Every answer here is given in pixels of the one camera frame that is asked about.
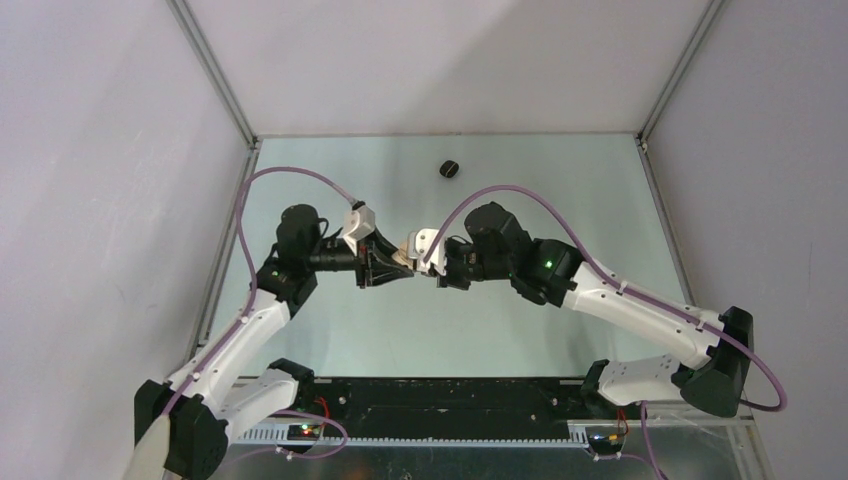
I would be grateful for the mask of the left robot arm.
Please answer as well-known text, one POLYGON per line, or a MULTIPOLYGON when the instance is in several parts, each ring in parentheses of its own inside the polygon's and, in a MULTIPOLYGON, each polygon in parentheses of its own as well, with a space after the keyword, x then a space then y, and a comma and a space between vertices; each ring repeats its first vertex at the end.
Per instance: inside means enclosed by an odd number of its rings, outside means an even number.
POLYGON ((414 274, 408 242, 384 238, 364 203, 355 203, 331 236, 323 233, 324 221, 310 205, 284 210, 269 256, 252 273, 246 304, 229 326, 166 381, 138 389, 136 445, 125 478, 159 479, 171 471, 207 479, 230 445, 257 423, 284 409, 297 417, 312 411, 312 372, 291 361, 270 364, 245 386, 236 382, 305 305, 318 273, 352 271, 361 288, 414 274))

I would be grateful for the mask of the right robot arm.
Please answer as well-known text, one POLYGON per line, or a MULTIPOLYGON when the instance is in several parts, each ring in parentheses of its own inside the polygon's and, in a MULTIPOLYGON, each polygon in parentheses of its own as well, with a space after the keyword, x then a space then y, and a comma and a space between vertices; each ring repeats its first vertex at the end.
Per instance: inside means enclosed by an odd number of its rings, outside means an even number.
POLYGON ((739 307, 723 313, 667 302, 641 291, 576 247, 533 238, 516 217, 490 202, 464 222, 464 242, 437 233, 422 246, 420 269, 442 288, 466 290, 474 282, 506 280, 537 305, 565 307, 627 329, 663 348, 663 356, 592 364, 581 392, 585 411, 606 418, 644 400, 682 400, 707 414, 737 414, 750 368, 752 315, 739 307))

